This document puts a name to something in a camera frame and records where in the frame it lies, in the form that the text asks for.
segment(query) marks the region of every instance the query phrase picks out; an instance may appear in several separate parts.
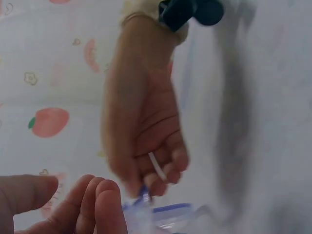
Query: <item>blue plastic clip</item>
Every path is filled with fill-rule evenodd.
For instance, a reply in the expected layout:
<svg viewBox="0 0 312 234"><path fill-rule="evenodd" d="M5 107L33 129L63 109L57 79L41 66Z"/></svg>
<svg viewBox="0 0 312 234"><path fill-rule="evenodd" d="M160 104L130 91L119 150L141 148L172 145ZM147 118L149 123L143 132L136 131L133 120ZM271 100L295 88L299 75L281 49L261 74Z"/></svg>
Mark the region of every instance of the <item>blue plastic clip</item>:
<svg viewBox="0 0 312 234"><path fill-rule="evenodd" d="M200 24L217 24L224 15L223 5L218 0L164 0L159 6L159 22L171 31L179 30L190 18Z"/></svg>
<svg viewBox="0 0 312 234"><path fill-rule="evenodd" d="M136 206L139 203L145 203L150 204L152 202L152 197L150 196L150 193L148 191L148 188L146 186L143 186L140 190L139 197L137 200L134 201L133 206Z"/></svg>

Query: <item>plastic bag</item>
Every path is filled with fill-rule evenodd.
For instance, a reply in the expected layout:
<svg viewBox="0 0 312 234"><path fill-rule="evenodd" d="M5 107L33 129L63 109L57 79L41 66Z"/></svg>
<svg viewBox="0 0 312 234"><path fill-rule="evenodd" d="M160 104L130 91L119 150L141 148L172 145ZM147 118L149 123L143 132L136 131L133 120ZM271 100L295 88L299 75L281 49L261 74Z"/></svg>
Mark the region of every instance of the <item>plastic bag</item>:
<svg viewBox="0 0 312 234"><path fill-rule="evenodd" d="M193 211L191 203L180 203L164 207L151 208L151 199L147 189L132 205L124 204L124 216L128 234L203 234L197 220L200 217L211 218L209 208L204 205Z"/></svg>

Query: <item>orange fruit print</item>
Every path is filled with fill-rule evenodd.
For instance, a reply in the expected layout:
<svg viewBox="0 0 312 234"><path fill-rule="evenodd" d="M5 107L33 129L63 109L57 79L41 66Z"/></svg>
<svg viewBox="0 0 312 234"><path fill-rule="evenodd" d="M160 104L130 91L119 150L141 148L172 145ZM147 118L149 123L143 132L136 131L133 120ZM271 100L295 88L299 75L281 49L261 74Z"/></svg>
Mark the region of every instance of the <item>orange fruit print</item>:
<svg viewBox="0 0 312 234"><path fill-rule="evenodd" d="M83 57L87 65L91 68L91 70L95 73L99 73L99 65L95 60L95 45L96 41L94 38L90 39L87 44L83 48Z"/></svg>
<svg viewBox="0 0 312 234"><path fill-rule="evenodd" d="M69 113L61 108L46 108L37 111L28 128L41 138L53 137L66 126Z"/></svg>

